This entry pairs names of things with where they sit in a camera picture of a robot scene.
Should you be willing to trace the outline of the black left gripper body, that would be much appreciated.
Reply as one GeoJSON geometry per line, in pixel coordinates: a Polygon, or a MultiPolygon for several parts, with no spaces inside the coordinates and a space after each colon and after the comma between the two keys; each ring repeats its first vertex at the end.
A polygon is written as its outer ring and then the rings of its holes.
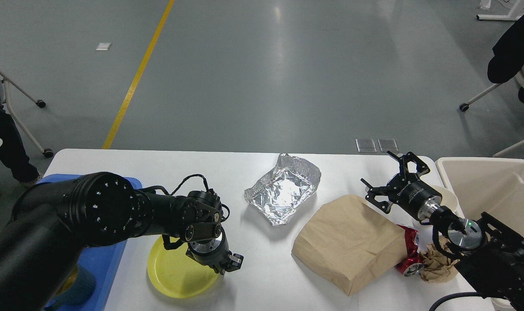
{"type": "Polygon", "coordinates": [[[195,262],[213,269],[215,273],[219,273],[218,266],[230,266],[230,272],[239,270],[244,261],[244,256],[233,254],[229,250],[226,235],[220,235],[211,240],[188,243],[187,256],[195,262]]]}

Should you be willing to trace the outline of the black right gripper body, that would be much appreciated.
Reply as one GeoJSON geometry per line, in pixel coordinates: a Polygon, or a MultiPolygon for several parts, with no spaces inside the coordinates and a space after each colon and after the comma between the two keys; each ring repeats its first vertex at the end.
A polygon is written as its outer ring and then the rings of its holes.
{"type": "Polygon", "coordinates": [[[429,219],[442,203],[441,193],[421,180],[391,180],[388,186],[391,188],[389,200],[417,221],[429,219]]]}

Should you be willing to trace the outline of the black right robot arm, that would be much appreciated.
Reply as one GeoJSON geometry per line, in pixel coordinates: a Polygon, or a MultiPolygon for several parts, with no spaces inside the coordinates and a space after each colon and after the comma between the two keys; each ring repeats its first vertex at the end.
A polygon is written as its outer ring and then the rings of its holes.
{"type": "Polygon", "coordinates": [[[388,152],[399,171],[386,185],[364,181],[365,199],[388,214],[398,205],[421,225],[433,228],[438,252],[455,260],[456,270],[473,287],[438,299],[430,310],[454,298],[501,298],[517,311],[524,311],[524,237],[492,215],[482,212],[479,220],[457,216],[442,204],[439,191],[421,180],[430,168],[417,155],[388,152]]]}

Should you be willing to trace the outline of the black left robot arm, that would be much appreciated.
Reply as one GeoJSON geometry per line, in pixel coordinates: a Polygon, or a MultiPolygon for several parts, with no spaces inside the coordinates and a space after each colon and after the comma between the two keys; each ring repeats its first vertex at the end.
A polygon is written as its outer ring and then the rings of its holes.
{"type": "Polygon", "coordinates": [[[228,207],[204,190],[177,196],[164,187],[135,189],[111,172],[39,183],[15,203],[0,232],[0,311],[40,311],[70,276],[85,248],[161,235],[166,250],[215,273],[239,270],[222,226],[228,207]]]}

